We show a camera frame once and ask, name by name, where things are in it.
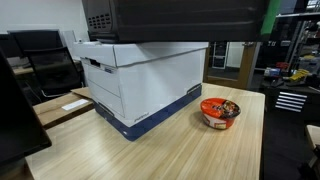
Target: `box lid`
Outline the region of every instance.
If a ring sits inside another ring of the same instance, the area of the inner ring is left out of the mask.
[[[74,52],[112,67],[141,63],[168,56],[205,49],[208,42],[148,42],[139,44],[75,43]]]
[[[208,42],[148,42],[139,44],[116,44],[114,53],[117,67],[163,57],[205,49]]]

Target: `desk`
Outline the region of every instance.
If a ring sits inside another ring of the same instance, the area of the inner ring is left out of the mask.
[[[45,129],[51,128],[93,109],[91,95],[87,87],[74,89],[71,91],[71,93],[64,96],[33,106],[35,113]],[[76,102],[80,99],[86,99],[88,102],[70,110],[62,109],[63,106]]]
[[[81,61],[74,60],[74,63],[75,63],[75,65],[78,65],[78,64],[81,64]],[[22,68],[21,67],[21,68],[13,69],[13,72],[16,76],[18,76],[18,75],[33,73],[33,69],[32,69],[32,67],[30,67],[30,68]]]
[[[52,147],[28,156],[35,179],[259,179],[264,95],[203,84],[203,95],[134,142],[94,110],[47,130]],[[202,120],[209,97],[236,102],[230,129]]]

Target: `computer monitor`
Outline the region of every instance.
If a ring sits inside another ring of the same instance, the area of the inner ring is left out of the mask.
[[[22,56],[17,42],[9,34],[0,34],[0,48],[7,58]]]
[[[0,81],[2,110],[0,120],[0,169],[51,146],[51,140],[43,129],[33,108],[19,87],[14,73],[0,48]]]
[[[63,47],[59,30],[21,30],[8,31],[16,40],[22,57],[25,57],[25,50],[43,50]]]

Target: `instant noodle cup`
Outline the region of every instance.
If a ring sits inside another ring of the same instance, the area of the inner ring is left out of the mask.
[[[229,100],[209,98],[201,102],[204,122],[216,129],[228,129],[240,114],[240,107]]]

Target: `paper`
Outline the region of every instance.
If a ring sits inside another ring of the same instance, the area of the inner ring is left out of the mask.
[[[62,109],[69,111],[70,109],[73,109],[75,107],[81,106],[82,104],[85,104],[89,101],[85,100],[85,99],[80,99],[78,101],[75,101],[73,103],[67,104],[65,106],[62,106]]]

